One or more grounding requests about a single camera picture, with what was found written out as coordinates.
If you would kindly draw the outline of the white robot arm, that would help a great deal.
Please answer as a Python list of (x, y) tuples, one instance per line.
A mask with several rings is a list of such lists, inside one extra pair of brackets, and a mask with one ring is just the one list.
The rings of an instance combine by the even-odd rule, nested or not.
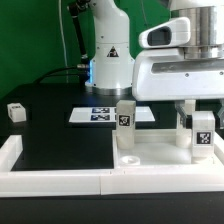
[(143, 51), (129, 52), (129, 18), (114, 0), (90, 0), (95, 56), (86, 87), (106, 95), (130, 90), (139, 101), (174, 101), (187, 127), (185, 100), (219, 99), (215, 124), (224, 128), (224, 0), (159, 0), (167, 22), (139, 35)]

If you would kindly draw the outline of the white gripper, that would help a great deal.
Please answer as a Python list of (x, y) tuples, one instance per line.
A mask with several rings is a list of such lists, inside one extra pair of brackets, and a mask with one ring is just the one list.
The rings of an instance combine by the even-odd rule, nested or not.
[[(224, 98), (224, 58), (188, 60), (184, 46), (190, 40), (190, 20), (170, 19), (139, 35), (143, 51), (133, 71), (132, 94), (138, 101), (175, 102), (177, 124), (192, 128), (185, 101)], [(217, 129), (224, 129), (224, 99), (216, 115)]]

